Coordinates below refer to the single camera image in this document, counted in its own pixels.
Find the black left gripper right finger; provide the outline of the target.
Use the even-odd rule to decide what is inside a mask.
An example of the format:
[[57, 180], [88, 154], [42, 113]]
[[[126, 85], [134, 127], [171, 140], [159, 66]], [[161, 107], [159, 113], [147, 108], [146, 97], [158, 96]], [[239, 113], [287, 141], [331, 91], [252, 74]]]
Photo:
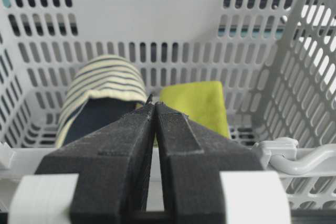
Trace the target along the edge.
[[248, 148], [162, 102], [155, 105], [164, 209], [175, 223], [225, 223], [221, 171], [260, 171]]

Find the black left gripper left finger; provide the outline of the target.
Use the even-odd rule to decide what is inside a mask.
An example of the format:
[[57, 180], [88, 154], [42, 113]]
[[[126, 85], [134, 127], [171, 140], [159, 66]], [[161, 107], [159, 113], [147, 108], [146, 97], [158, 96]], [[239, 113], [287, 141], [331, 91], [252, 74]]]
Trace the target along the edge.
[[154, 141], [152, 103], [46, 155], [37, 174], [78, 174], [71, 223], [124, 223], [145, 211]]

